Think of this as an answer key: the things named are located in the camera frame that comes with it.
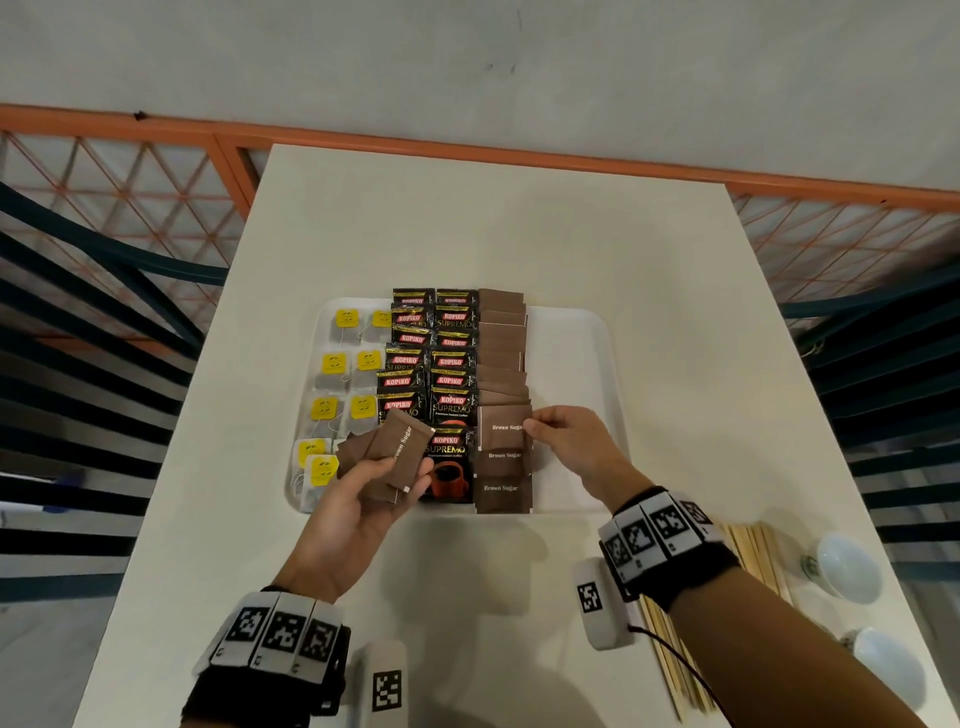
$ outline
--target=person's right arm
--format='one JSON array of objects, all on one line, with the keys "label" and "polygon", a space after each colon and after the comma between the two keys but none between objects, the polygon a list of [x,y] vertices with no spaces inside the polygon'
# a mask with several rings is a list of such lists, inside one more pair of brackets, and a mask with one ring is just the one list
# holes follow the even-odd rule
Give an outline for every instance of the person's right arm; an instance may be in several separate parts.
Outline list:
[{"label": "person's right arm", "polygon": [[[546,407],[524,428],[611,513],[653,486],[589,409]],[[681,592],[669,614],[737,728],[924,726],[849,652],[744,570]]]}]

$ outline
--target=white table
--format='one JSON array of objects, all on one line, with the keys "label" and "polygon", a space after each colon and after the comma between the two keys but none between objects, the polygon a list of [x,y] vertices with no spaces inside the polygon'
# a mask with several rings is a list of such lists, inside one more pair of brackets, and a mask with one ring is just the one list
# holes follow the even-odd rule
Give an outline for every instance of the white table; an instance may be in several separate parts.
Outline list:
[{"label": "white table", "polygon": [[[795,583],[801,607],[907,643],[922,717],[957,725],[722,186],[277,146],[76,726],[176,725],[213,631],[296,540],[280,489],[321,305],[445,283],[599,314],[631,455],[658,483],[798,543],[841,524],[863,541],[882,599]],[[419,725],[673,725],[648,645],[587,644],[569,565],[597,553],[597,524],[413,515],[343,599],[354,645],[406,642]]]}]

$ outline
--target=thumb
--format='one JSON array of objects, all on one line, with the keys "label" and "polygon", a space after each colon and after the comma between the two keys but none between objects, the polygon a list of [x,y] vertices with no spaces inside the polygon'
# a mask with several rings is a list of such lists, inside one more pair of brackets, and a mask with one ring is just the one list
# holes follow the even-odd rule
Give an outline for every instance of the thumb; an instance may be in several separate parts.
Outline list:
[{"label": "thumb", "polygon": [[361,460],[350,468],[349,472],[337,483],[337,492],[347,497],[357,497],[371,480],[390,472],[396,460],[385,457],[382,460]]},{"label": "thumb", "polygon": [[523,421],[523,429],[534,440],[544,443],[550,448],[559,444],[560,431],[540,420],[528,419]]}]

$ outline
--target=wristband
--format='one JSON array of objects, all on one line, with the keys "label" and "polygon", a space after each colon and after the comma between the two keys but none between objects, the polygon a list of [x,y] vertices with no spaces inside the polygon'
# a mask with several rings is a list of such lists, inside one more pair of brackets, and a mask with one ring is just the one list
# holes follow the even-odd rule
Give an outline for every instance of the wristband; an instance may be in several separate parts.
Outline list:
[{"label": "wristband", "polygon": [[341,611],[279,588],[245,596],[204,651],[182,718],[299,728],[334,716],[350,630]]},{"label": "wristband", "polygon": [[599,531],[600,550],[620,595],[649,596],[668,612],[684,589],[739,566],[723,532],[689,496],[651,488],[631,498]]}]

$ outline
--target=black cable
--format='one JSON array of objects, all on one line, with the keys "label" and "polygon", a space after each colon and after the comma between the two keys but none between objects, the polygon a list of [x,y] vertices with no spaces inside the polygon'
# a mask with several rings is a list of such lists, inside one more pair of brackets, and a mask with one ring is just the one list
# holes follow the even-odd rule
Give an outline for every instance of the black cable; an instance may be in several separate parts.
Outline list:
[{"label": "black cable", "polygon": [[717,696],[713,694],[713,691],[710,689],[710,686],[707,684],[707,681],[700,676],[700,673],[693,668],[693,665],[687,662],[684,659],[684,656],[680,654],[677,650],[675,650],[667,640],[665,640],[660,635],[655,635],[649,629],[644,629],[643,627],[634,627],[632,624],[628,624],[627,629],[630,630],[631,632],[636,632],[640,635],[646,635],[650,639],[656,640],[657,642],[662,644],[664,647],[666,647],[668,650],[670,650],[670,652],[673,653],[673,656],[676,657],[678,660],[680,660],[681,665],[686,667],[687,671],[691,675],[693,675],[695,678],[697,678],[697,682],[700,683],[702,686],[704,686],[704,690],[707,691],[707,694],[713,699],[713,702],[717,704],[717,708],[720,709],[720,712],[723,714],[723,717],[727,719],[727,722],[731,726],[733,726],[733,721],[731,720],[730,716],[727,715],[727,711],[723,709],[723,705],[720,703],[720,700],[717,699]]}]

